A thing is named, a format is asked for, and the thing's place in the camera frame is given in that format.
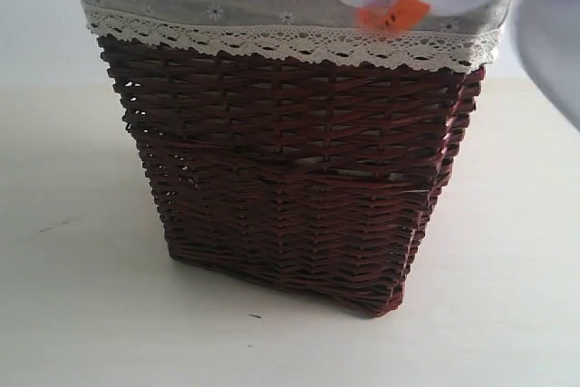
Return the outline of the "dark brown wicker basket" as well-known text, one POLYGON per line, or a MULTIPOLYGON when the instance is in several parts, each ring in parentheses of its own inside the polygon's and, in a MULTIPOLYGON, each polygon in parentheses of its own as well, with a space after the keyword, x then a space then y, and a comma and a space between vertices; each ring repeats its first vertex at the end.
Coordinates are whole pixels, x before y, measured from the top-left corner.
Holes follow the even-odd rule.
POLYGON ((483 68, 98 43, 173 260, 369 317, 401 305, 483 68))

